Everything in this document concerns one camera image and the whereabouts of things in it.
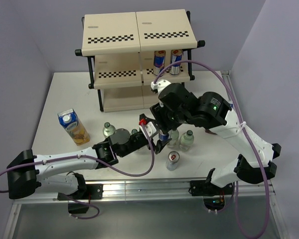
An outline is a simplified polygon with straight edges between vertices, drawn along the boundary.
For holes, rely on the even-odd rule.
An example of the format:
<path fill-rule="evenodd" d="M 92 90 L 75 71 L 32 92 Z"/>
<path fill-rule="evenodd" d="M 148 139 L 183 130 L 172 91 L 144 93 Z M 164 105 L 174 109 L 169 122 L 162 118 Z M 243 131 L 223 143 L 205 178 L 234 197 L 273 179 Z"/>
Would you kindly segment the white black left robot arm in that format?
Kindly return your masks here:
<path fill-rule="evenodd" d="M 166 116 L 153 119 L 140 115 L 140 128 L 135 134 L 120 128 L 103 141 L 76 152 L 55 155 L 34 155 L 32 150 L 21 152 L 7 167 L 8 196 L 10 199 L 26 198 L 36 191 L 57 193 L 82 199 L 88 194 L 88 186 L 79 170 L 111 168 L 142 147 L 159 154 L 168 139 L 153 142 L 158 133 L 167 134 L 179 125 Z"/>

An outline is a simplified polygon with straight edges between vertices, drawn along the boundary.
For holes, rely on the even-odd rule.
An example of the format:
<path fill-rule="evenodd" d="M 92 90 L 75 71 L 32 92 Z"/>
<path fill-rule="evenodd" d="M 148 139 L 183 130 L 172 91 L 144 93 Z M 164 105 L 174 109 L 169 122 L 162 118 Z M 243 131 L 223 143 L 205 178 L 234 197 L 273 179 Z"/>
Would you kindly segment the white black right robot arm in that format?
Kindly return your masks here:
<path fill-rule="evenodd" d="M 232 163 L 211 170 L 205 183 L 209 193 L 217 194 L 227 184 L 238 180 L 250 184 L 263 182 L 261 166 L 267 179 L 275 177 L 277 166 L 273 159 L 280 155 L 281 146 L 264 141 L 246 123 L 240 122 L 237 113 L 221 95 L 206 92 L 197 98 L 182 84 L 167 80 L 151 83 L 151 89 L 158 93 L 159 103 L 150 111 L 163 133 L 190 124 L 210 130 L 239 152 Z"/>

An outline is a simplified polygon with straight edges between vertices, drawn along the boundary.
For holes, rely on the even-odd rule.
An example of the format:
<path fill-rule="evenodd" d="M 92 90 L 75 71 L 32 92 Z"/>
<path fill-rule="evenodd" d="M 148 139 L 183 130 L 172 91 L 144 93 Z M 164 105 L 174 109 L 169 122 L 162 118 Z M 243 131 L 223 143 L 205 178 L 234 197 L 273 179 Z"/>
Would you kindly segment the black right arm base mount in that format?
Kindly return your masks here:
<path fill-rule="evenodd" d="M 227 195 L 230 202 L 234 197 L 234 184 L 230 183 L 223 188 L 215 186 L 206 180 L 191 180 L 189 194 L 193 197 L 203 197 L 205 207 L 211 211 L 219 211 L 226 207 Z"/>

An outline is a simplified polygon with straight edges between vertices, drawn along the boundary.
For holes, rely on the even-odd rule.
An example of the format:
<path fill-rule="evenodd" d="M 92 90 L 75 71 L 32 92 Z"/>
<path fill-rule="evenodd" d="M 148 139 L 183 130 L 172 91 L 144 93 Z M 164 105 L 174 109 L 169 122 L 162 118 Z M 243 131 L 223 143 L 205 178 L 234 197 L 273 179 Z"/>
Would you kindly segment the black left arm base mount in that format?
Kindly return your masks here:
<path fill-rule="evenodd" d="M 67 210 L 71 217 L 81 220 L 95 218 L 100 209 L 92 204 L 92 200 L 100 200 L 103 195 L 103 184 L 87 184 L 80 187 L 74 183 L 65 183 L 60 187 L 57 201 L 67 201 Z M 96 209 L 94 216 L 83 216 L 90 208 Z"/>

